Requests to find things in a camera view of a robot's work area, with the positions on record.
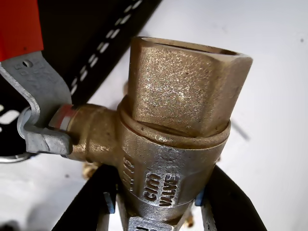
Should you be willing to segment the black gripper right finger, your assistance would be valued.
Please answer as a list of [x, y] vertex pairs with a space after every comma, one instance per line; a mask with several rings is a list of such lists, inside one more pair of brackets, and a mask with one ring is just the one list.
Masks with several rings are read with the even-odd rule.
[[205, 231], [266, 231], [266, 227], [247, 195], [218, 166], [197, 195]]

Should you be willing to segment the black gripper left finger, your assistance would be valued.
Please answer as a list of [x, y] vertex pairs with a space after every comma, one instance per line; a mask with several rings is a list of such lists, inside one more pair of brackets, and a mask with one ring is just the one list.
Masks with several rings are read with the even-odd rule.
[[118, 172], [112, 166], [100, 166], [85, 183], [54, 231], [107, 231], [109, 215], [115, 213]]

